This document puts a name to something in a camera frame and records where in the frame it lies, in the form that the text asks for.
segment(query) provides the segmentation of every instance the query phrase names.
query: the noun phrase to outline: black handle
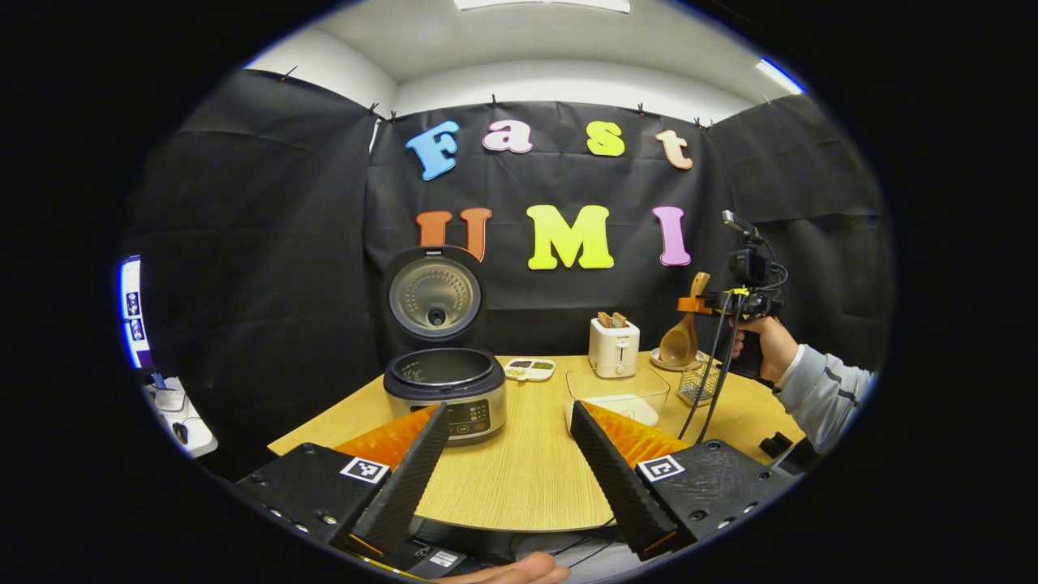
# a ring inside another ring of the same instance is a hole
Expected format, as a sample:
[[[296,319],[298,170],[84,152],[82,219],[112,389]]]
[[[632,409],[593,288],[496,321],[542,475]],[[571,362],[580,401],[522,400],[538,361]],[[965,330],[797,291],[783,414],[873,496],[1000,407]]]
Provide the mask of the black handle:
[[[714,355],[714,359],[723,360],[727,357],[725,351],[728,350],[732,333],[732,326],[728,324],[728,319],[725,319],[720,342],[717,343],[717,354]],[[761,378],[761,364],[764,362],[764,353],[761,352],[761,336],[749,331],[743,331],[742,334],[744,335],[742,351],[739,352],[738,359],[732,361],[729,372],[748,378],[773,391],[775,388],[774,383]]]

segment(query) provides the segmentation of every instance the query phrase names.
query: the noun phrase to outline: orange letter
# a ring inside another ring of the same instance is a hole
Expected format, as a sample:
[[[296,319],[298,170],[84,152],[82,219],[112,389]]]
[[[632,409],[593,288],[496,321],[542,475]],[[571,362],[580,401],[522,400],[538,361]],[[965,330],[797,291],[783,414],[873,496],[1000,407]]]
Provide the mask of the orange letter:
[[[483,206],[465,208],[461,212],[461,218],[468,223],[468,252],[482,261],[487,247],[487,219],[490,218],[490,208]]]
[[[427,211],[414,218],[421,225],[421,239],[418,245],[443,245],[446,241],[447,221],[450,213],[446,211]]]
[[[663,142],[663,152],[666,154],[666,159],[671,161],[671,164],[683,170],[692,167],[692,159],[685,158],[681,151],[683,146],[688,145],[685,138],[679,138],[674,130],[664,130],[656,134],[656,139]]]

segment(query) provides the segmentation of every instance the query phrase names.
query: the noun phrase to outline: foam letter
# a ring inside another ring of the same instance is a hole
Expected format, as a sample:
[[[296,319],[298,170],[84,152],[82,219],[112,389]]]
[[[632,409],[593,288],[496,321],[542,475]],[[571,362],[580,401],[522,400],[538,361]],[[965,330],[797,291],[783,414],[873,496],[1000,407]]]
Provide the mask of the foam letter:
[[[529,141],[529,124],[517,119],[501,119],[490,124],[493,131],[484,136],[483,147],[487,149],[511,149],[516,154],[529,151],[534,144]]]
[[[443,245],[452,216],[447,211],[426,211],[415,217],[414,222],[421,226],[418,245]]]
[[[535,204],[526,208],[526,215],[534,219],[534,256],[527,261],[530,269],[555,269],[558,260],[551,255],[552,245],[566,267],[573,265],[581,245],[580,267],[612,267],[612,255],[609,255],[605,240],[605,218],[609,216],[605,206],[585,205],[573,221],[573,227],[553,204]]]
[[[664,130],[656,134],[656,139],[663,142],[663,152],[666,154],[666,159],[671,161],[671,164],[682,170],[692,167],[692,159],[685,158],[684,152],[681,151],[682,147],[688,145],[685,138],[679,138],[674,130]]]
[[[421,165],[426,168],[425,172],[421,173],[422,178],[431,180],[454,168],[455,159],[447,158],[443,152],[454,154],[458,151],[458,142],[454,140],[454,136],[450,136],[449,132],[457,132],[459,129],[457,122],[447,120],[407,141],[405,145],[414,149]],[[436,136],[440,134],[447,135],[437,140]]]
[[[461,218],[468,224],[468,252],[482,261],[487,248],[487,219],[490,218],[490,208],[465,208],[461,212]]]
[[[414,222],[421,226],[421,235],[418,245],[444,245],[446,242],[447,223],[450,222],[450,215],[447,211],[427,211],[414,218]],[[490,218],[490,208],[473,206],[461,212],[461,218],[465,219],[468,225],[468,252],[476,259],[483,260],[483,255],[487,248],[487,219]]]
[[[592,121],[588,124],[588,147],[599,156],[624,154],[624,140],[620,139],[620,126],[612,121]]]
[[[687,266],[692,256],[685,251],[685,239],[681,234],[681,217],[684,211],[677,206],[656,206],[652,214],[659,217],[659,229],[663,231],[663,253],[659,262],[664,266]]]

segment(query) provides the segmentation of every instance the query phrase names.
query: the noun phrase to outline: hand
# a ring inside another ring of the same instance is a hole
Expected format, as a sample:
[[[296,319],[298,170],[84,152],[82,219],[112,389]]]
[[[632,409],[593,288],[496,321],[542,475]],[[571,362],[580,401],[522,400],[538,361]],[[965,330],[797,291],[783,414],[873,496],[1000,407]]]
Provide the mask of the hand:
[[[783,373],[789,369],[796,357],[799,349],[789,331],[778,323],[778,319],[765,316],[739,323],[739,330],[735,332],[735,347],[732,349],[732,359],[738,359],[742,351],[742,341],[746,338],[743,331],[757,333],[761,336],[761,378],[772,384],[782,379]]]
[[[534,552],[525,558],[498,567],[488,567],[464,576],[434,578],[437,584],[557,584],[570,577],[570,568],[555,565],[555,558]]]

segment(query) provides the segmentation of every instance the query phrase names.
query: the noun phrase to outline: wooden spoon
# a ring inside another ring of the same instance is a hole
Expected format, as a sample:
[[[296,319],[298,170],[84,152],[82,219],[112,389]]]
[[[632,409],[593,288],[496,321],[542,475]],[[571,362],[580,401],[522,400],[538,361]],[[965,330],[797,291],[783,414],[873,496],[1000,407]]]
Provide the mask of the wooden spoon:
[[[700,272],[692,279],[690,297],[695,298],[703,294],[703,288],[707,286],[710,274]],[[695,359],[699,351],[699,343],[695,339],[695,330],[692,328],[692,313],[685,313],[685,318],[675,325],[673,329],[663,335],[659,342],[659,360],[671,367],[684,367]]]

